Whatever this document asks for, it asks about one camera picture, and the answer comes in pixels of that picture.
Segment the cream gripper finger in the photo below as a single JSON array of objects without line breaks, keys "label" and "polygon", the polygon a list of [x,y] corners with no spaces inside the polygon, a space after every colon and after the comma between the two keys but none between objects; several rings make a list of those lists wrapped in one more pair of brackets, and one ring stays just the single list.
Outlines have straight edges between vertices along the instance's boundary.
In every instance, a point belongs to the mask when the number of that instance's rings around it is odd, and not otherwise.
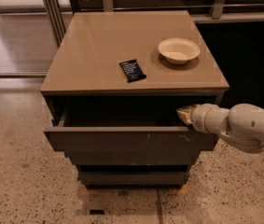
[{"label": "cream gripper finger", "polygon": [[176,109],[177,116],[185,123],[190,123],[190,109],[187,107],[178,107]]}]

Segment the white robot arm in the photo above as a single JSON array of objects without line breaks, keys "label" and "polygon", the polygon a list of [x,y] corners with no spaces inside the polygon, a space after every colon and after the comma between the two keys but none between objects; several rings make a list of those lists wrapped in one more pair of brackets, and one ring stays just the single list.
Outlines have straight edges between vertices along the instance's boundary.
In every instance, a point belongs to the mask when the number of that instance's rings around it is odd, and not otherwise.
[{"label": "white robot arm", "polygon": [[238,104],[231,109],[218,105],[187,105],[176,109],[177,116],[200,133],[217,135],[245,153],[264,151],[264,109]]}]

